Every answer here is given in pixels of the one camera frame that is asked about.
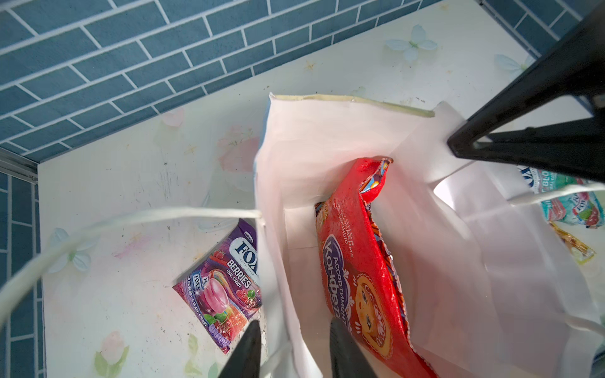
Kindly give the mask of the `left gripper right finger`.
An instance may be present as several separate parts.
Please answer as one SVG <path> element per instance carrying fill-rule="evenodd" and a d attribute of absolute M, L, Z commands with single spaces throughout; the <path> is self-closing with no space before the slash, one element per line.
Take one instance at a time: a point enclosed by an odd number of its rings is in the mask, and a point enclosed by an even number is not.
<path fill-rule="evenodd" d="M 377 378 L 347 327 L 338 318 L 330 324 L 329 351 L 334 378 Z"/>

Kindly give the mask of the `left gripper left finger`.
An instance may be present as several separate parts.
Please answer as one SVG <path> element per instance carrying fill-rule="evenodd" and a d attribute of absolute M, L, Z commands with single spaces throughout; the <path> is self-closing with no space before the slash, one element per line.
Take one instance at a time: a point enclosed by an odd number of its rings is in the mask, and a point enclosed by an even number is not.
<path fill-rule="evenodd" d="M 260 378 L 262 337 L 259 321 L 252 321 L 218 378 Z"/>

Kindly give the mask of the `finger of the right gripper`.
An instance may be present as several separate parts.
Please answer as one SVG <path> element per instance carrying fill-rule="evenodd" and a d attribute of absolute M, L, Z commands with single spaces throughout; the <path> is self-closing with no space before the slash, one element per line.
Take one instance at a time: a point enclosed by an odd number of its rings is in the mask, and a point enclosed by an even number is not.
<path fill-rule="evenodd" d="M 476 132 L 486 128 L 488 133 L 498 133 L 499 127 L 564 95 L 586 97 L 592 117 L 604 121 L 604 107 L 599 100 L 603 93 L 604 6 L 598 5 L 569 36 L 554 45 L 463 126 Z"/>
<path fill-rule="evenodd" d="M 453 135 L 456 157 L 526 165 L 603 183 L 604 121 L 595 117 L 528 127 L 513 132 L 479 132 L 465 125 Z"/>

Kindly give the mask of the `teal snack packet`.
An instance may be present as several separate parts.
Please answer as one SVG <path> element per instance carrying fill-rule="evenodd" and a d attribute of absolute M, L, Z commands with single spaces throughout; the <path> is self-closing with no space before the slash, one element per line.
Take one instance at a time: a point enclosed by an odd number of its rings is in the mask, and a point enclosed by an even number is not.
<path fill-rule="evenodd" d="M 587 184 L 586 180 L 560 173 L 518 165 L 518 171 L 526 184 L 536 194 L 552 192 L 572 184 Z M 560 196 L 541 203 L 544 216 L 549 221 L 568 225 L 599 228 L 604 225 L 604 211 L 594 192 L 579 192 Z"/>

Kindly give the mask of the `purple Fox's candy packet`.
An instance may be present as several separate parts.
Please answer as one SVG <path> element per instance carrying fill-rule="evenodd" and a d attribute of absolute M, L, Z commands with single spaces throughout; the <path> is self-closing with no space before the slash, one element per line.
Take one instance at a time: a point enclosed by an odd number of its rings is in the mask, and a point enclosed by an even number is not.
<path fill-rule="evenodd" d="M 262 307 L 255 228 L 243 219 L 173 290 L 228 353 Z"/>

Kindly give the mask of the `red snack packet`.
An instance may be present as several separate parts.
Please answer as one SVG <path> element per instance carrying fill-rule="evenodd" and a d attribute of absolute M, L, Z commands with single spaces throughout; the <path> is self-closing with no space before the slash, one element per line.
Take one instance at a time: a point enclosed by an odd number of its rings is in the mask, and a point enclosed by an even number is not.
<path fill-rule="evenodd" d="M 321 277 L 330 312 L 353 338 L 401 377 L 435 377 L 410 342 L 392 254 L 371 214 L 391 158 L 359 158 L 315 206 Z"/>

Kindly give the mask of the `yellow green snack packet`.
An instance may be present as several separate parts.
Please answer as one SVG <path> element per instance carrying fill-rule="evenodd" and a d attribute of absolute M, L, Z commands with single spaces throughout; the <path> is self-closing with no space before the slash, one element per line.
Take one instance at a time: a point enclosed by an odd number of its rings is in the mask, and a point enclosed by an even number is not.
<path fill-rule="evenodd" d="M 584 265 L 595 257 L 595 250 L 593 250 L 587 244 L 581 242 L 580 239 L 562 230 L 562 228 L 559 228 L 559 226 L 555 225 L 553 222 L 550 222 L 549 225 L 557 236 L 559 236 L 559 239 L 561 239 L 562 242 L 567 246 L 576 263 L 578 263 L 580 266 Z"/>

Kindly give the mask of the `floral paper gift bag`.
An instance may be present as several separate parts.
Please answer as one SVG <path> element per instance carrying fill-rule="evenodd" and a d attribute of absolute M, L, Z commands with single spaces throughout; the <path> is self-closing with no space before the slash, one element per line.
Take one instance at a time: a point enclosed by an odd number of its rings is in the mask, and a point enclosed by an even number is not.
<path fill-rule="evenodd" d="M 604 340 L 581 269 L 543 219 L 514 206 L 527 191 L 512 166 L 467 164 L 444 141 L 461 116 L 346 96 L 270 96 L 228 104 L 224 94 L 179 109 L 161 201 L 143 181 L 159 161 L 126 132 L 59 162 L 98 184 L 86 195 L 46 185 L 43 230 L 76 214 L 80 231 L 26 264 L 1 291 L 6 320 L 43 281 L 47 355 L 56 377 L 201 377 L 220 351 L 170 288 L 217 244 L 201 217 L 257 221 L 265 358 L 291 353 L 277 377 L 330 373 L 331 313 L 321 282 L 315 203 L 358 157 L 393 164 L 372 214 L 392 253 L 411 343 L 442 377 L 586 377 Z M 126 179 L 137 199 L 104 197 Z M 151 197 L 151 204 L 145 199 Z"/>

